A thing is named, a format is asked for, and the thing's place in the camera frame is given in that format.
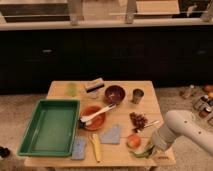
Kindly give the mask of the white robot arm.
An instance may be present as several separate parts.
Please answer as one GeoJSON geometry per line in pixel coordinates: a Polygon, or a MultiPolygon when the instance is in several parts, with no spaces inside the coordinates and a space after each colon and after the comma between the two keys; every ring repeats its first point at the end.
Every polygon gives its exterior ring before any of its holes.
{"type": "Polygon", "coordinates": [[[164,123],[151,135],[150,156],[157,151],[167,151],[177,138],[185,136],[213,157],[213,133],[195,123],[189,110],[170,110],[164,116],[164,123]]]}

